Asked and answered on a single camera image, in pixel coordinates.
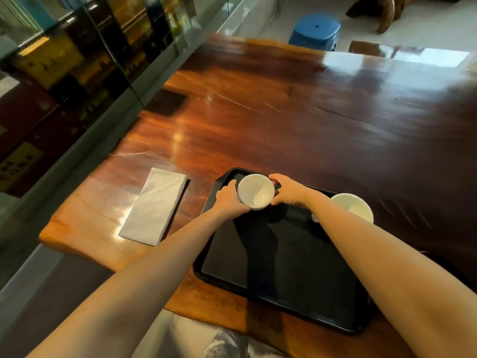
right arm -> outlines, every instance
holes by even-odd
[[[477,357],[477,295],[406,243],[324,194],[273,174],[272,204],[307,207],[419,358]]]

hand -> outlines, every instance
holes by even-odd
[[[276,185],[277,182],[281,184],[281,188],[276,191],[278,194],[271,201],[272,205],[286,203],[288,205],[296,205],[305,208],[307,207],[306,202],[313,190],[292,180],[290,177],[278,173],[269,175],[269,178],[272,180],[274,185]]]
[[[240,202],[237,196],[237,190],[235,189],[236,180],[231,180],[227,186],[222,187],[217,192],[215,198],[217,201],[212,207],[225,219],[234,219],[246,212],[250,211],[250,206]]]

blue stool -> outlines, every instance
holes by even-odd
[[[334,51],[340,26],[337,20],[328,15],[311,14],[298,21],[288,43],[315,50]]]

left arm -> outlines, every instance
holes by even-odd
[[[232,180],[212,209],[108,279],[28,358],[129,358],[213,232],[249,209]]]

right hand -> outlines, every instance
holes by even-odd
[[[276,184],[276,182],[281,184],[281,187],[277,190],[278,194],[271,201],[272,205],[286,203],[306,207],[308,197],[313,190],[279,173],[271,174],[269,178],[273,184]]]

